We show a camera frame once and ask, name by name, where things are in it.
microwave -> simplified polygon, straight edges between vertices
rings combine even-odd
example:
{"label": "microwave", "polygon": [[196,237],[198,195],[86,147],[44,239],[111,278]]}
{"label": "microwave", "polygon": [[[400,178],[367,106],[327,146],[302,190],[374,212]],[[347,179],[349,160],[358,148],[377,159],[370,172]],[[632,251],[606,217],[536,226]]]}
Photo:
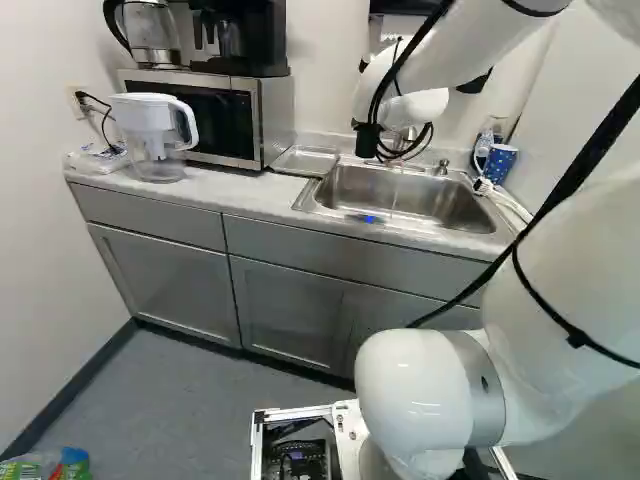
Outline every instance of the microwave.
{"label": "microwave", "polygon": [[295,140],[291,76],[126,69],[118,71],[118,79],[126,92],[165,93],[192,108],[200,142],[192,150],[175,152],[184,160],[262,170]]}

baseboard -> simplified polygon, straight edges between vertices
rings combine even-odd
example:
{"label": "baseboard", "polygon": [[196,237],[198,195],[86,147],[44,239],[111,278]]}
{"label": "baseboard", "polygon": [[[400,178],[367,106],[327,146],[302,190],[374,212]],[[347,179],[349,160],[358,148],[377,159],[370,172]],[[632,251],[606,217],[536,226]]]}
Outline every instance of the baseboard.
{"label": "baseboard", "polygon": [[224,355],[226,357],[258,363],[265,367],[273,368],[281,372],[289,373],[291,375],[303,377],[314,382],[323,383],[331,387],[340,388],[342,390],[348,390],[355,393],[353,381],[346,378],[319,372],[317,370],[313,370],[312,368],[295,365],[284,360],[278,360],[266,355],[260,355],[259,353],[249,352],[247,350],[237,350],[235,348],[214,343],[210,340],[189,335],[188,333],[173,330],[170,327],[165,327],[157,323],[151,323],[140,319],[137,319],[136,322],[138,323],[138,326],[140,328],[153,332],[157,335],[162,335],[163,337],[176,340],[178,342],[187,343],[191,346],[202,348],[204,350],[208,350],[219,355]]}
{"label": "baseboard", "polygon": [[127,344],[138,330],[130,319],[111,339],[91,357],[49,404],[33,419],[11,445],[0,455],[0,461],[22,455],[38,443],[47,429],[58,419],[73,400],[93,381],[100,370]]}

cabinet door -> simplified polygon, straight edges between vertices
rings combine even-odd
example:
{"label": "cabinet door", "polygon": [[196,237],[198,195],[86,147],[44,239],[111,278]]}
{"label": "cabinet door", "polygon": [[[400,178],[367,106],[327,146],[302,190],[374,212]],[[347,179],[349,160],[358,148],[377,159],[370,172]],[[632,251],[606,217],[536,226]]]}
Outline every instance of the cabinet door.
{"label": "cabinet door", "polygon": [[240,346],[227,257],[89,224],[132,315]]}
{"label": "cabinet door", "polygon": [[[353,319],[353,329],[344,363],[344,375],[353,377],[358,349],[374,333],[403,328],[415,319],[439,308],[444,302],[407,293],[360,285],[344,302],[342,314]],[[473,330],[481,328],[480,311],[457,306],[422,328]]]}
{"label": "cabinet door", "polygon": [[244,348],[341,374],[352,325],[342,308],[354,284],[230,259]]}

metal tray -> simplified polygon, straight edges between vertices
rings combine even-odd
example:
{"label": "metal tray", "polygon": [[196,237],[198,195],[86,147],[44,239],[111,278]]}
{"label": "metal tray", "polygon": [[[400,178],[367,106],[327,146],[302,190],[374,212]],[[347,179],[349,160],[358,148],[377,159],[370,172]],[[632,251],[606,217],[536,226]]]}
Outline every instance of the metal tray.
{"label": "metal tray", "polygon": [[293,145],[272,164],[278,173],[303,177],[324,177],[340,160],[337,148]]}
{"label": "metal tray", "polygon": [[[263,480],[263,453],[268,448],[268,435],[273,427],[288,427],[293,435],[304,435],[304,428],[314,420],[326,420],[331,426],[330,436],[338,453],[342,480],[361,480],[358,454],[369,431],[360,414],[358,400],[345,400],[333,405],[292,409],[267,409],[253,412],[251,422],[251,479]],[[488,449],[497,470],[505,480],[518,480],[506,454],[500,447]],[[464,471],[470,480],[489,478],[480,463],[475,449],[468,449],[464,456]]]}

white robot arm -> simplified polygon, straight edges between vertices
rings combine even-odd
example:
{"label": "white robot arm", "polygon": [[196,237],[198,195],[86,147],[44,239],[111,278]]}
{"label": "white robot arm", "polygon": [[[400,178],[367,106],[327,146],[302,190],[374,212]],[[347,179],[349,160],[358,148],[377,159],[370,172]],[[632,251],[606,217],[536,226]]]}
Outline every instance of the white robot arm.
{"label": "white robot arm", "polygon": [[[523,8],[552,13],[568,3],[458,0],[405,63],[402,91],[473,79],[540,25]],[[637,0],[590,4],[640,44]],[[374,63],[356,95],[363,121],[384,75]],[[546,215],[488,283],[484,329],[389,330],[363,345],[355,366],[360,408],[403,480],[448,477],[467,446],[548,438],[593,399],[640,376],[639,191],[640,172],[582,189]]]}
{"label": "white robot arm", "polygon": [[[522,40],[562,12],[572,0],[456,0],[420,42],[387,88],[376,119],[370,115],[375,92],[410,40],[388,47],[362,73],[354,96],[358,132],[356,154],[371,158],[371,130],[400,131],[431,122],[446,109],[448,89],[485,74]],[[640,18],[633,0],[589,0],[623,36],[638,41]]]}

